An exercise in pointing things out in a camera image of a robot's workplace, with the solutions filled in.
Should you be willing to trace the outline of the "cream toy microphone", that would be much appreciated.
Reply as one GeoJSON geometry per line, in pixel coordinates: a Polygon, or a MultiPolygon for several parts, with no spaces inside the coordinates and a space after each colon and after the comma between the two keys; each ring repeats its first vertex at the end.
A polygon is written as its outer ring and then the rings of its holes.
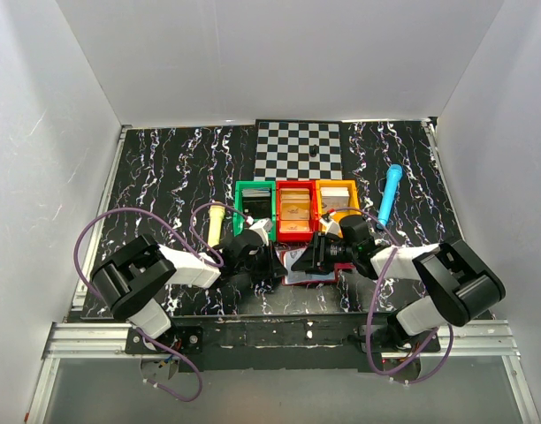
{"type": "Polygon", "coordinates": [[[224,217],[225,217],[225,208],[223,205],[214,204],[210,206],[210,209],[209,209],[210,226],[209,226],[208,240],[207,240],[207,243],[210,247],[217,246],[220,242],[224,217]]]}

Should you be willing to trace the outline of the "checkered chessboard mat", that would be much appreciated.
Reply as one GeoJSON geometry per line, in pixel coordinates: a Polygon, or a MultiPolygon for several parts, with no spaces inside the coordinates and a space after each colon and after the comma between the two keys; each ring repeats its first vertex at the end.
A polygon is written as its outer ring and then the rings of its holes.
{"type": "Polygon", "coordinates": [[[255,181],[343,178],[339,122],[258,120],[255,126],[255,181]]]}

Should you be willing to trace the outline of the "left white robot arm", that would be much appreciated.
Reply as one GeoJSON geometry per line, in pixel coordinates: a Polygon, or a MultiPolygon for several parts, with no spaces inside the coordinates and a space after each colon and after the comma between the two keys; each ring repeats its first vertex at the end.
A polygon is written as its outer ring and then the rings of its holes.
{"type": "Polygon", "coordinates": [[[196,257],[141,235],[96,266],[90,282],[115,319],[141,329],[147,345],[165,353],[175,345],[176,333],[155,296],[167,284],[207,290],[241,278],[276,280],[287,275],[273,242],[260,231],[244,230],[214,248],[196,257]]]}

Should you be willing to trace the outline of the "green plastic bin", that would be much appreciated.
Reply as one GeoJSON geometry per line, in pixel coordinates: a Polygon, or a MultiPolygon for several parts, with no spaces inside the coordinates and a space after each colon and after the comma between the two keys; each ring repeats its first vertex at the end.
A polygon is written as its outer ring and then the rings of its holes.
{"type": "Polygon", "coordinates": [[[277,240],[277,195],[274,181],[237,181],[234,207],[254,221],[270,218],[270,240],[277,240]]]}

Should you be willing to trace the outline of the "yellow plastic bin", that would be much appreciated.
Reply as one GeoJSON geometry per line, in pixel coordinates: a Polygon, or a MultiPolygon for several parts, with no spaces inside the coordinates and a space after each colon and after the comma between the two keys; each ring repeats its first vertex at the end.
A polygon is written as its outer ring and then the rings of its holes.
{"type": "Polygon", "coordinates": [[[356,215],[360,209],[359,196],[356,183],[353,180],[327,180],[316,181],[317,216],[335,209],[333,218],[338,222],[342,217],[356,215]]]}

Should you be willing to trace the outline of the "dark cards in green bin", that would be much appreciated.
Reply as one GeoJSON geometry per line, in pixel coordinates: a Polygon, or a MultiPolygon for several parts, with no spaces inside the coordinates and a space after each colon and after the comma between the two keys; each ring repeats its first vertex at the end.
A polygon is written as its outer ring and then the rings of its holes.
{"type": "Polygon", "coordinates": [[[272,195],[269,187],[251,187],[241,190],[243,213],[254,219],[270,218],[272,195]]]}

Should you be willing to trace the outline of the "white cards in yellow bin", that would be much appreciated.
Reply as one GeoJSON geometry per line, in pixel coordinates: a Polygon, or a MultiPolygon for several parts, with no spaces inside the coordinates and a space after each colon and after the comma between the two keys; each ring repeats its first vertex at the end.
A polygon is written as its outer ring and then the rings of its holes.
{"type": "Polygon", "coordinates": [[[320,188],[323,210],[347,208],[350,192],[346,186],[322,186],[320,188]]]}

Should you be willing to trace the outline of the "red leather card holder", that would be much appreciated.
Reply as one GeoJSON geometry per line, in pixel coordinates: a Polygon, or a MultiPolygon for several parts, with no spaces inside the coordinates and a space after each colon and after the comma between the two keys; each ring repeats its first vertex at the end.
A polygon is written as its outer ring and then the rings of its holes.
{"type": "Polygon", "coordinates": [[[286,276],[282,277],[281,283],[284,286],[303,284],[336,284],[342,270],[353,270],[354,265],[350,263],[335,264],[332,272],[328,274],[312,274],[304,271],[293,271],[295,261],[301,258],[304,248],[285,250],[278,253],[282,265],[287,270],[286,276]]]}

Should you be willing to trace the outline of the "red plastic bin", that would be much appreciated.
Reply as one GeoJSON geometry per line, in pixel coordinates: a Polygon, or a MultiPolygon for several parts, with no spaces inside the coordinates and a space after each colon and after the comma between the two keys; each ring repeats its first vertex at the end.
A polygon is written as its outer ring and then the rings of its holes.
{"type": "Polygon", "coordinates": [[[284,180],[276,184],[277,240],[309,242],[318,229],[314,181],[284,180]]]}

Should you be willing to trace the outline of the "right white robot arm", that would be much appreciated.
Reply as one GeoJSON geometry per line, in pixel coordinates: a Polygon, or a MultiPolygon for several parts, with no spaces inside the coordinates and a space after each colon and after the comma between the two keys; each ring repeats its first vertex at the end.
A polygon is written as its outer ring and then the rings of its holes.
{"type": "Polygon", "coordinates": [[[506,288],[462,239],[421,247],[379,245],[363,216],[349,215],[328,230],[313,234],[291,270],[329,274],[340,264],[351,264],[364,277],[415,280],[426,294],[392,314],[378,342],[407,351],[424,331],[451,324],[463,327],[506,297],[506,288]]]}

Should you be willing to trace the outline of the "blue toy microphone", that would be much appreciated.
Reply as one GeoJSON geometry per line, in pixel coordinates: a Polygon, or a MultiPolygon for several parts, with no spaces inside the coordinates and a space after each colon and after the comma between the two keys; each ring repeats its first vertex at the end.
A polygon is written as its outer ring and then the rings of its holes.
{"type": "Polygon", "coordinates": [[[388,224],[402,175],[403,169],[399,164],[391,165],[386,172],[385,189],[377,215],[378,228],[388,224]]]}

